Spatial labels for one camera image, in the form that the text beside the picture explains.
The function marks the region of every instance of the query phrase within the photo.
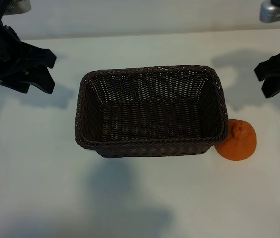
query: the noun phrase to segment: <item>brown wicker basket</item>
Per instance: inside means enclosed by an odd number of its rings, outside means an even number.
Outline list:
[[[81,82],[75,130],[104,157],[194,155],[225,140],[228,116],[209,67],[100,70]]]

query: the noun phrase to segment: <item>woven texture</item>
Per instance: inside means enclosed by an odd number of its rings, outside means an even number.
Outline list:
[[[223,89],[205,66],[91,72],[75,131],[80,146],[109,158],[201,154],[227,137]]]

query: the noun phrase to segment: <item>white wall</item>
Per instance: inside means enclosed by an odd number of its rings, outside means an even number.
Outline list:
[[[259,21],[262,0],[31,0],[6,16],[22,38],[280,28]]]

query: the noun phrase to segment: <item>white tabletop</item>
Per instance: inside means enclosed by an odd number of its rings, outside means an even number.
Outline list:
[[[280,238],[280,93],[253,73],[280,30],[33,40],[57,56],[53,94],[0,87],[0,238]],[[255,154],[102,158],[75,142],[82,77],[94,70],[207,65]]]

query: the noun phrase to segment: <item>wicker basket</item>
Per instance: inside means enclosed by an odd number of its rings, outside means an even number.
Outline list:
[[[201,154],[227,137],[223,89],[205,66],[91,72],[75,130],[81,147],[103,157]]]

